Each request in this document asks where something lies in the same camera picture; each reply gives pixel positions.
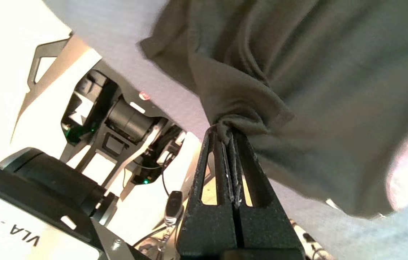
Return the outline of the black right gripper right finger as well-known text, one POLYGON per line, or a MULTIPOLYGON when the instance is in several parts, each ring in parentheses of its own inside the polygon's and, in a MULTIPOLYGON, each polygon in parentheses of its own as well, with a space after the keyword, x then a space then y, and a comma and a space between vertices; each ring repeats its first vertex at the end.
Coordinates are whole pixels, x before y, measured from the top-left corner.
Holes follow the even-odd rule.
POLYGON ((303 246, 247 138, 233 134, 238 255, 303 255, 303 246))

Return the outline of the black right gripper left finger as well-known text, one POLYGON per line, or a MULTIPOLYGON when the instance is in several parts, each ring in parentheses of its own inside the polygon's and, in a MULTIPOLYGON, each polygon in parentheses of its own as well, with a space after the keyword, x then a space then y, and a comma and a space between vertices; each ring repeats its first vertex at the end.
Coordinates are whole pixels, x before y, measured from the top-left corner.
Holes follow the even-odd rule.
POLYGON ((225 250, 237 247, 233 219, 233 192, 225 144, 215 128, 206 131, 186 211, 177 238, 177 253, 181 257, 219 257, 225 250), (202 202, 208 156, 214 156, 216 205, 202 202))

